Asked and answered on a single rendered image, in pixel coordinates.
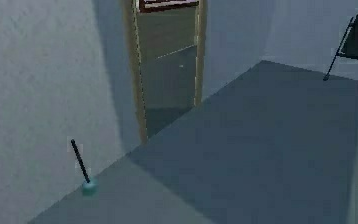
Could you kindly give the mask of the black folding chair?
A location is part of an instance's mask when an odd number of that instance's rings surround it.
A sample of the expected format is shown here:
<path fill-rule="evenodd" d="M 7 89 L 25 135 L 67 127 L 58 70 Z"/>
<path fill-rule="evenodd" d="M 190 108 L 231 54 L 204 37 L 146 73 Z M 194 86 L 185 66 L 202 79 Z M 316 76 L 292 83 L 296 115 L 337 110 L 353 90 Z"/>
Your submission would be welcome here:
<path fill-rule="evenodd" d="M 330 78 L 330 72 L 338 57 L 358 60 L 358 14 L 350 19 L 327 73 L 323 77 L 324 81 Z"/>

